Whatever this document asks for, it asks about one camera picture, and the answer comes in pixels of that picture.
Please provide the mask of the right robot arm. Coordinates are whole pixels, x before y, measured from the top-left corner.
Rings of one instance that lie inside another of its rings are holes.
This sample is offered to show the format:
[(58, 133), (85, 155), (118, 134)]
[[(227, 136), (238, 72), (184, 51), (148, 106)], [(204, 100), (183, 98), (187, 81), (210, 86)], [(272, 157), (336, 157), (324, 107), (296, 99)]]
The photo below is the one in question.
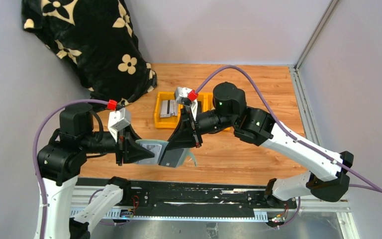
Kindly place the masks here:
[(347, 172), (353, 163), (352, 153), (328, 151), (302, 136), (293, 135), (271, 113), (247, 106), (245, 92), (234, 84), (224, 82), (213, 89), (214, 108), (210, 111), (197, 112), (197, 93), (192, 89), (178, 87), (174, 99), (182, 109), (166, 152), (198, 148), (204, 134), (231, 127), (241, 141), (272, 149), (307, 169), (297, 176), (271, 179), (264, 192), (267, 201), (312, 195), (326, 202), (337, 202), (348, 191)]

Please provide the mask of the silver credit card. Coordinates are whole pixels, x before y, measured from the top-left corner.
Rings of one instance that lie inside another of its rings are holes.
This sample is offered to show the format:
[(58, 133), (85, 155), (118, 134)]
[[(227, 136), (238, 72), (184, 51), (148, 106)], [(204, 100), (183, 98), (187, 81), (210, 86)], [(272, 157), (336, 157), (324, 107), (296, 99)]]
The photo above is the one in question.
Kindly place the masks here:
[(160, 154), (163, 148), (163, 145), (160, 142), (139, 142), (139, 144), (154, 154), (153, 157), (145, 158), (137, 162), (137, 164), (144, 165), (156, 165), (159, 163)]

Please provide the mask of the green card holder wallet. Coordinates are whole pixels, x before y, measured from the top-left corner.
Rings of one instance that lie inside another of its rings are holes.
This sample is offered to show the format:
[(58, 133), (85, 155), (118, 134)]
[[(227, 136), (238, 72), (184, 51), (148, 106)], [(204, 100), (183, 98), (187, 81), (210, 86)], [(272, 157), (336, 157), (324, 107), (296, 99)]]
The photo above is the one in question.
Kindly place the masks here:
[(196, 158), (189, 148), (167, 150), (168, 142), (156, 139), (138, 139), (136, 143), (155, 154), (154, 157), (142, 159), (136, 162), (136, 164), (176, 168), (182, 166), (186, 159), (190, 158), (190, 161), (192, 160), (195, 167), (197, 167)]

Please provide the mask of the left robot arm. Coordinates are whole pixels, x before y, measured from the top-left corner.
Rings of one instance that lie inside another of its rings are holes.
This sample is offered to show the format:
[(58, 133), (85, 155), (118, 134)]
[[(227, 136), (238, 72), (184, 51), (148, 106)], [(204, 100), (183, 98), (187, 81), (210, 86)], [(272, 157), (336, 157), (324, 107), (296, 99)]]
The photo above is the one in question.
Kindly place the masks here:
[(115, 205), (126, 206), (122, 220), (134, 218), (138, 207), (149, 201), (148, 191), (133, 189), (131, 181), (112, 177), (80, 212), (71, 215), (71, 203), (82, 166), (91, 157), (113, 153), (118, 165), (153, 156), (137, 143), (130, 113), (116, 101), (76, 100), (55, 111), (57, 128), (49, 142), (38, 149), (43, 126), (33, 143), (33, 164), (39, 186), (40, 209), (37, 239), (88, 239)]

